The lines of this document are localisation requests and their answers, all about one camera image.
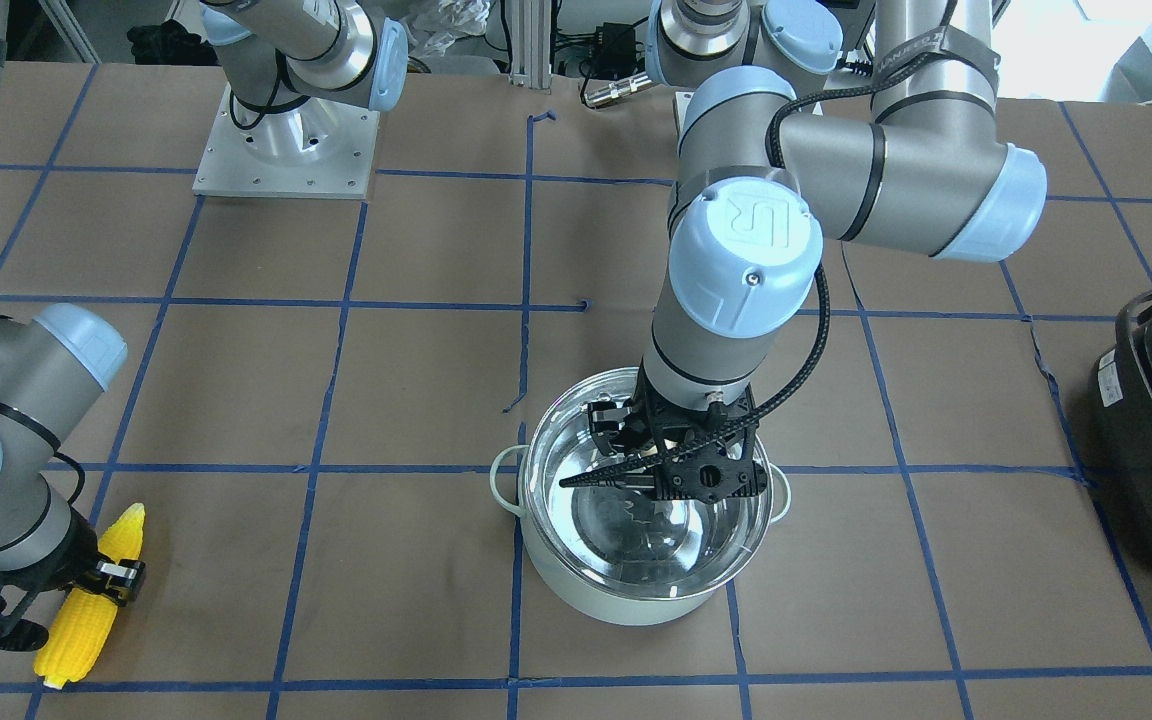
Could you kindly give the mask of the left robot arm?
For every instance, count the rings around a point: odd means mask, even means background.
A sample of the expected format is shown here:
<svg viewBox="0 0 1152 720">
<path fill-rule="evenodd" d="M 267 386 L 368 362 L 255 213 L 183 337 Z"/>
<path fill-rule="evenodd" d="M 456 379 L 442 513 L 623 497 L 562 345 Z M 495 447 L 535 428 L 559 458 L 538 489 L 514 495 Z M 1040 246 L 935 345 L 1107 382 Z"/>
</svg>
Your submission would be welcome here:
<svg viewBox="0 0 1152 720">
<path fill-rule="evenodd" d="M 867 86 L 824 88 L 844 53 L 818 1 L 657 1 L 645 63 L 690 88 L 652 340 L 626 401 L 591 401 L 612 464 L 564 488 L 655 501 L 755 497 L 756 425 L 829 329 L 827 240 L 996 263 L 1041 218 L 1047 174 L 998 141 L 988 1 L 878 1 Z"/>
</svg>

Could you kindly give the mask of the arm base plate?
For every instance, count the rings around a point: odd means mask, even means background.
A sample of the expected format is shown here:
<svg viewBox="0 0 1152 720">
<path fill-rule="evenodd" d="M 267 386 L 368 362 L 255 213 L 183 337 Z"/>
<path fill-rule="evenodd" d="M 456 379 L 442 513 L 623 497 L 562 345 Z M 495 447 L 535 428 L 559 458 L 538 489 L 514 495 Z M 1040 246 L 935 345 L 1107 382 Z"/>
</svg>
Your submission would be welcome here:
<svg viewBox="0 0 1152 720">
<path fill-rule="evenodd" d="M 238 129 L 223 88 L 192 184 L 202 196 L 234 199 L 365 200 L 381 114 L 311 97 L 296 109 L 266 115 Z"/>
</svg>

